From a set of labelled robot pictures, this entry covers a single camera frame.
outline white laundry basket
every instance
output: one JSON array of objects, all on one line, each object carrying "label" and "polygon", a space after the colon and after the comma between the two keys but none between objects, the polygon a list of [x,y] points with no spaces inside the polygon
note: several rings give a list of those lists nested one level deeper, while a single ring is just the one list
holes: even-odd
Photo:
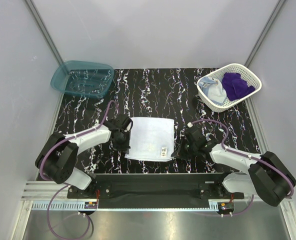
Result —
[{"label": "white laundry basket", "polygon": [[227,109],[231,108],[232,106],[242,102],[246,98],[249,98],[251,95],[257,93],[262,88],[262,82],[260,81],[260,79],[248,68],[246,68],[245,66],[238,64],[238,63],[232,63],[227,66],[224,66],[216,71],[209,73],[206,76],[214,78],[214,79],[222,80],[224,78],[225,73],[239,73],[239,74],[241,74],[241,78],[247,82],[248,86],[250,86],[250,85],[254,86],[255,91],[253,91],[252,93],[250,93],[249,95],[247,95],[243,98],[240,98],[240,99],[237,99],[234,101],[230,101],[227,97],[226,100],[223,102],[223,105],[218,105],[218,104],[213,103],[203,93],[201,88],[198,86],[198,82],[202,79],[202,78],[200,78],[197,82],[199,97],[211,110],[213,110],[214,112],[217,112],[217,113],[221,113],[223,111],[226,111]]}]

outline black marble-patterned mat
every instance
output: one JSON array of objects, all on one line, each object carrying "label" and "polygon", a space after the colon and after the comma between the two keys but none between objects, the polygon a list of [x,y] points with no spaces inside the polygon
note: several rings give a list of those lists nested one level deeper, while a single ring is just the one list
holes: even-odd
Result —
[{"label": "black marble-patterned mat", "polygon": [[[224,123],[229,128],[226,144],[243,151],[259,153],[258,143],[244,102],[216,113],[198,96],[197,80],[214,71],[212,68],[181,69],[120,69],[115,71],[114,83],[104,99],[65,95],[55,132],[71,134],[92,127],[101,121],[107,104],[115,100],[121,113],[130,117],[159,117],[174,119],[175,146],[179,144],[186,124],[201,118]],[[111,109],[108,118],[117,112]],[[224,130],[214,124],[200,125],[206,136],[222,140]],[[198,157],[168,162],[129,160],[125,154],[113,151],[110,143],[88,149],[78,156],[76,167],[92,173],[207,173],[232,171]]]}]

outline white cloth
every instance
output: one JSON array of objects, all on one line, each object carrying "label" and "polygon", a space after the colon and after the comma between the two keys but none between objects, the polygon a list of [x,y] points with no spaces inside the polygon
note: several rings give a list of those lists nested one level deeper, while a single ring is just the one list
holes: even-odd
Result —
[{"label": "white cloth", "polygon": [[158,117],[132,117],[127,159],[167,162],[174,152],[174,120]]},{"label": "white cloth", "polygon": [[218,79],[204,76],[198,82],[198,86],[202,92],[215,104],[223,105],[226,100],[227,93],[223,88],[222,82]]}]

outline metal frame edge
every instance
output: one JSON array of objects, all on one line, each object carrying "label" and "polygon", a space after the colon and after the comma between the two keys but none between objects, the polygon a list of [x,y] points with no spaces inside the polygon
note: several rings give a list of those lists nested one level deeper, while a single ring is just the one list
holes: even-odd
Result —
[{"label": "metal frame edge", "polygon": [[[255,133],[255,136],[257,138],[258,146],[261,153],[264,153],[269,150],[267,140],[264,135],[264,131],[262,128],[262,125],[260,123],[260,120],[258,118],[258,114],[256,111],[256,107],[254,105],[254,102],[252,98],[248,98],[246,101],[246,106],[248,109],[249,117],[252,123],[252,127]],[[291,240],[296,240],[296,210],[294,208],[294,202],[293,201],[282,201],[280,203],[282,215],[284,218],[284,221],[287,226],[287,230],[289,233],[289,236]]]}]

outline gray wall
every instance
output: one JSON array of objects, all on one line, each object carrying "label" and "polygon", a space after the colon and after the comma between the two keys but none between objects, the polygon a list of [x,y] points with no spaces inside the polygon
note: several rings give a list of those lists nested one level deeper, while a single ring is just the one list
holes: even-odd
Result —
[{"label": "gray wall", "polygon": [[27,180],[46,141],[58,67],[24,1],[0,0],[0,240],[9,239]]},{"label": "gray wall", "polygon": [[277,0],[33,0],[62,58],[114,68],[244,64]]},{"label": "gray wall", "polygon": [[[296,178],[296,0],[287,1],[250,69],[262,81],[253,99],[269,149]],[[293,198],[296,205],[296,188]]]}]

